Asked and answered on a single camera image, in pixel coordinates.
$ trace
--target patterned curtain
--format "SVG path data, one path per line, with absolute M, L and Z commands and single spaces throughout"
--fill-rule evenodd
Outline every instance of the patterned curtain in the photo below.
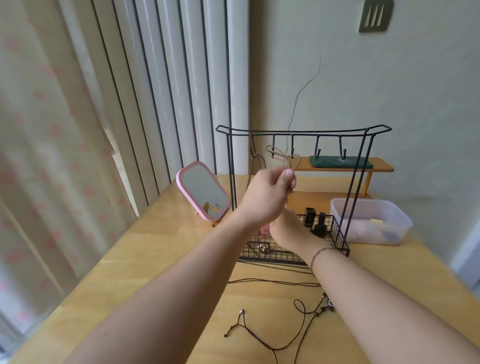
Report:
M 0 328 L 22 335 L 136 215 L 58 3 L 0 1 L 0 40 Z

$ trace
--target forearm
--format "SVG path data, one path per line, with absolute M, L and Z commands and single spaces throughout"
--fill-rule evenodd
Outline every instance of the forearm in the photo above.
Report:
M 325 242 L 300 252 L 308 264 Z M 480 350 L 431 311 L 334 250 L 312 270 L 373 364 L 479 363 Z
M 66 363 L 186 362 L 255 229 L 229 216 L 98 325 Z

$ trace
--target bracelet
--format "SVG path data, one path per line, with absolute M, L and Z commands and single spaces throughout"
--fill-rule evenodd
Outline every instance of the bracelet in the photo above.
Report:
M 329 250 L 329 249 L 336 250 L 335 248 L 327 247 L 327 248 L 322 248 L 318 252 L 315 253 L 315 255 L 312 258 L 312 262 L 310 263 L 310 269 L 313 269 L 313 262 L 315 261 L 315 258 L 317 257 L 317 255 L 320 254 L 322 251 Z

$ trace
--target green tray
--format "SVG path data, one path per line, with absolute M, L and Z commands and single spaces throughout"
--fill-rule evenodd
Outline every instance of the green tray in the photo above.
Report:
M 345 157 L 344 160 L 340 156 L 310 156 L 310 163 L 314 168 L 345 168 L 345 169 L 354 169 L 355 164 L 357 164 L 358 157 Z M 363 168 L 365 163 L 365 157 L 360 157 L 359 161 L 359 170 Z M 373 164 L 367 161 L 367 166 L 365 169 L 371 170 Z

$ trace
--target clear plastic box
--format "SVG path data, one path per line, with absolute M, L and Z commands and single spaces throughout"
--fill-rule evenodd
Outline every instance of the clear plastic box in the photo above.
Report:
M 344 234 L 352 204 L 353 198 L 350 198 L 341 227 Z M 344 198 L 330 202 L 330 214 L 339 224 L 344 205 Z M 348 243 L 398 245 L 412 225 L 412 220 L 393 202 L 358 199 L 346 239 Z

